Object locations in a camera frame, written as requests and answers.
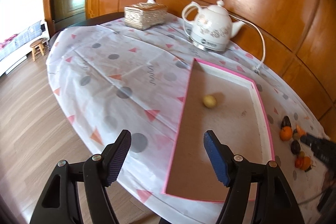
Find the orange tangerine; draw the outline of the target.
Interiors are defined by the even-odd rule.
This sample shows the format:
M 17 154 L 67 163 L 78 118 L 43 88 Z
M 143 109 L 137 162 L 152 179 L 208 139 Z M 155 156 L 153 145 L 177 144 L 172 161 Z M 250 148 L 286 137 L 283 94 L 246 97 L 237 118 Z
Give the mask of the orange tangerine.
M 289 141 L 293 136 L 293 130 L 290 126 L 284 126 L 280 129 L 279 137 L 282 141 Z
M 308 156 L 303 157 L 300 169 L 306 171 L 307 169 L 310 168 L 310 166 L 311 166 L 311 158 Z

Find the small orange carrot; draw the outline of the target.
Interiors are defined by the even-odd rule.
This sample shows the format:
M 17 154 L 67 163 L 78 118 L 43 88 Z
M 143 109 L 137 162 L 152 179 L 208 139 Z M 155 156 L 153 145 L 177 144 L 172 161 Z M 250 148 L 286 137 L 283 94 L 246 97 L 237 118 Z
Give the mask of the small orange carrot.
M 299 137 L 302 137 L 302 136 L 306 135 L 306 131 L 299 124 L 296 124 L 295 129 L 296 129 Z

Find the dark brown passion fruit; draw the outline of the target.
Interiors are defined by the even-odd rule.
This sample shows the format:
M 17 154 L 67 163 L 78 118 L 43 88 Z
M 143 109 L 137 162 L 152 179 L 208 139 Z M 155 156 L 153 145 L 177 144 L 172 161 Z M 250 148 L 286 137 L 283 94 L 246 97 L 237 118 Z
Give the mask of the dark brown passion fruit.
M 290 150 L 293 155 L 299 155 L 301 152 L 301 146 L 299 141 L 293 140 L 290 144 Z

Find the small green-yellow fruit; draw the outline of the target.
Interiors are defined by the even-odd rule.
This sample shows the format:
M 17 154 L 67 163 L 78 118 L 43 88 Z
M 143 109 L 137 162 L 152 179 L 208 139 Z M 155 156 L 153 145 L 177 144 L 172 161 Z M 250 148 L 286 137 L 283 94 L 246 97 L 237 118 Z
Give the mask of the small green-yellow fruit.
M 298 132 L 295 132 L 295 133 L 293 134 L 293 139 L 299 141 L 299 139 L 300 139 L 300 135 L 299 135 Z

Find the dark eggplant piece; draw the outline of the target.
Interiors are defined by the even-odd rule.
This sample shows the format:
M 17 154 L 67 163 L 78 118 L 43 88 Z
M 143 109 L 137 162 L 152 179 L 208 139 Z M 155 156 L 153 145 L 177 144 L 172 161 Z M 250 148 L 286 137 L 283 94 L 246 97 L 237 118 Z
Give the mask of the dark eggplant piece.
M 291 128 L 291 122 L 289 117 L 286 115 L 281 121 L 280 128 L 289 127 Z

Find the small yellow round fruit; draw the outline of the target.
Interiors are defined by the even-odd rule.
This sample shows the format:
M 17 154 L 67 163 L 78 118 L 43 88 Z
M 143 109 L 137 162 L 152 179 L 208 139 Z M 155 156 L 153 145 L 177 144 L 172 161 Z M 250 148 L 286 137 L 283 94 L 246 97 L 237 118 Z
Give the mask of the small yellow round fruit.
M 217 99 L 211 94 L 205 95 L 202 99 L 202 102 L 208 109 L 213 109 L 217 106 Z

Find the small red tomato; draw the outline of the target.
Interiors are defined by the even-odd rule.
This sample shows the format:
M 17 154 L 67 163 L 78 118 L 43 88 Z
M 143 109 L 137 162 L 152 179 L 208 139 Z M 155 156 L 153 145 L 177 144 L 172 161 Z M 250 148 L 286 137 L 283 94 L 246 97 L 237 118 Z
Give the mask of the small red tomato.
M 300 169 L 302 167 L 303 161 L 301 157 L 297 157 L 294 161 L 294 166 L 297 169 Z

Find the pink-edged shallow tray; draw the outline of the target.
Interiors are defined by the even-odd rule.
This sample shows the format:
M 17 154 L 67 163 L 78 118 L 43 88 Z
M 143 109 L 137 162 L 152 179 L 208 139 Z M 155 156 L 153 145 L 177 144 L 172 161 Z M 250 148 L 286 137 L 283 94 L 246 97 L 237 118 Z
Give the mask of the pink-edged shallow tray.
M 202 99 L 211 94 L 217 106 Z M 218 181 L 203 145 L 206 131 L 250 162 L 274 160 L 272 134 L 255 82 L 234 71 L 194 59 L 183 98 L 179 130 L 163 192 L 191 201 L 223 202 L 228 188 Z

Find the patterned white tablecloth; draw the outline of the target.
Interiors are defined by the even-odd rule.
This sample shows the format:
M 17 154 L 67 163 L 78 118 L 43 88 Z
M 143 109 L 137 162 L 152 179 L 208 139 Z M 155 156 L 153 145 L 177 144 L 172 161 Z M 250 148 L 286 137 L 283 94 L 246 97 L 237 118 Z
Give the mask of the patterned white tablecloth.
M 323 137 L 323 128 L 274 71 L 262 66 L 255 73 L 257 59 L 236 44 L 223 55 L 203 52 L 188 42 L 182 20 L 173 15 L 146 31 L 127 27 L 119 19 L 62 31 L 46 65 L 62 111 L 92 153 L 113 143 L 122 130 L 131 132 L 131 148 L 117 179 L 130 194 L 171 223 L 214 223 L 223 202 L 191 201 L 163 192 L 194 59 L 255 82 L 272 134 L 274 161 L 288 180 L 304 221 L 315 223 L 326 168 L 318 160 L 308 172 L 295 168 L 290 144 L 279 132 L 286 115 L 293 126 L 299 124 L 315 136 Z

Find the small wooden stool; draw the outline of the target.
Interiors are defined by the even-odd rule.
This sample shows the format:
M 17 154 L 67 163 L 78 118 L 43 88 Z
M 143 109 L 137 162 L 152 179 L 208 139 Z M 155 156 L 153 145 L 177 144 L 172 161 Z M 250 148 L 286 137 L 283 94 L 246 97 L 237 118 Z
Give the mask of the small wooden stool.
M 37 39 L 30 44 L 31 55 L 32 55 L 33 62 L 36 61 L 36 56 L 38 54 L 37 50 L 39 50 L 39 53 L 42 56 L 45 55 L 45 43 L 46 42 L 47 42 L 46 38 L 40 38 L 40 39 Z

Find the bed with plaid blanket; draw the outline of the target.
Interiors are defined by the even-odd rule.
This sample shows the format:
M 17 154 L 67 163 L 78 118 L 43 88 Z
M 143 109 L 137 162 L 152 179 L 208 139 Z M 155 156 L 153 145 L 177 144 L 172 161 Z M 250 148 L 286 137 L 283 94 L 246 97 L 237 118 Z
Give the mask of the bed with plaid blanket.
M 49 39 L 47 23 L 40 20 L 1 46 L 1 76 L 9 73 L 31 52 L 30 44 L 38 39 Z

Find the white ceramic electric kettle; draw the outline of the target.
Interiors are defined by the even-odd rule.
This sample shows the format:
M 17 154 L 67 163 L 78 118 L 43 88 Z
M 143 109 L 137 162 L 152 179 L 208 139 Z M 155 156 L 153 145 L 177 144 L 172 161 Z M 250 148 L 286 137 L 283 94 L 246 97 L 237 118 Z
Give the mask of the white ceramic electric kettle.
M 231 20 L 223 0 L 204 7 L 192 1 L 182 10 L 182 19 L 183 29 L 193 43 L 217 52 L 225 51 L 230 39 L 245 24 L 241 20 Z

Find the woven tissue box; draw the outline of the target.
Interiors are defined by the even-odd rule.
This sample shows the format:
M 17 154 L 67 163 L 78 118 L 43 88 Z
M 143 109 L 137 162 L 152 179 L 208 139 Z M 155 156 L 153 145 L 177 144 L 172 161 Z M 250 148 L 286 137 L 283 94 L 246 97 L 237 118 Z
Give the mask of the woven tissue box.
M 128 27 L 147 30 L 165 22 L 167 6 L 147 0 L 124 7 L 124 23 Z

